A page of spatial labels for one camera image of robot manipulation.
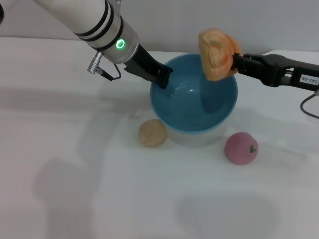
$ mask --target black stripe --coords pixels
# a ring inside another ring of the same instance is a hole
[[[0,24],[3,21],[3,19],[4,19],[4,10],[3,10],[3,8],[2,8],[2,6],[0,4]]]
[[[115,38],[109,44],[107,44],[107,45],[105,45],[103,47],[97,47],[97,48],[93,47],[93,49],[96,50],[96,51],[105,51],[106,49],[109,49],[111,46],[113,46],[119,40],[119,38],[122,35],[123,28],[124,28],[124,22],[123,22],[123,19],[121,17],[121,26],[120,26],[118,34],[116,34]]]
[[[111,25],[113,23],[113,20],[114,20],[114,10],[113,10],[112,5],[110,5],[110,7],[111,7],[110,8],[111,16],[110,16],[109,22],[106,24],[105,28],[99,34],[97,34],[96,36],[91,37],[91,38],[87,38],[87,39],[80,37],[81,40],[87,41],[87,42],[96,41],[96,40],[100,39],[102,36],[104,36],[105,33],[108,32],[108,30],[110,29],[110,27],[111,27]]]
[[[91,30],[85,32],[85,33],[75,33],[75,35],[77,36],[89,36],[89,35],[92,35],[94,32],[96,32],[98,29],[100,29],[100,27],[103,25],[103,23],[105,22],[105,19],[108,15],[108,12],[109,12],[109,5],[108,5],[108,1],[105,0],[105,10],[104,10],[104,13],[103,13],[103,16],[101,18],[101,20],[98,22],[98,24],[96,24],[95,27],[93,27]]]

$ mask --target label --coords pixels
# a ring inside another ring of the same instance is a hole
[[[301,75],[299,81],[302,82],[302,83],[307,83],[307,84],[319,86],[319,77]]]

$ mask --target beige ball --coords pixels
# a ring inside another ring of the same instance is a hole
[[[139,140],[146,147],[158,147],[164,143],[166,139],[166,127],[158,119],[148,120],[139,128]]]

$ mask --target green indicator light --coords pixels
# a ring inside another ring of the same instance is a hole
[[[122,49],[125,46],[125,41],[123,39],[120,39],[116,43],[116,48]]]

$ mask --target bowl rim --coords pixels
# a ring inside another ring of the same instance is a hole
[[[167,65],[168,63],[170,63],[171,61],[177,59],[177,58],[180,58],[180,57],[183,57],[183,56],[188,56],[188,55],[200,55],[198,53],[186,53],[186,54],[181,54],[179,56],[176,56],[172,59],[170,59],[169,61],[167,61],[165,63],[165,65]],[[155,108],[154,108],[154,104],[153,104],[153,98],[152,98],[152,89],[154,87],[154,85],[156,83],[152,82],[151,84],[151,87],[150,87],[150,102],[151,102],[151,106],[152,106],[152,109],[156,115],[156,117],[168,128],[174,130],[174,131],[177,131],[179,133],[184,133],[184,134],[202,134],[202,133],[207,133],[217,127],[219,127],[222,123],[224,123],[226,121],[226,119],[230,116],[230,114],[233,112],[235,106],[236,106],[236,103],[237,103],[237,98],[238,98],[238,86],[237,86],[237,81],[236,81],[236,78],[234,76],[230,76],[228,78],[232,78],[232,80],[234,81],[235,83],[235,91],[236,91],[236,97],[235,97],[235,100],[234,100],[234,103],[233,103],[233,106],[231,108],[231,110],[229,111],[229,113],[218,123],[218,124],[215,124],[214,126],[210,127],[210,128],[207,128],[207,129],[203,129],[203,130],[200,130],[200,131],[186,131],[186,130],[181,130],[181,129],[178,129],[178,128],[175,128],[175,127],[172,127],[170,126],[168,123],[166,123],[159,115],[158,113],[156,112]]]

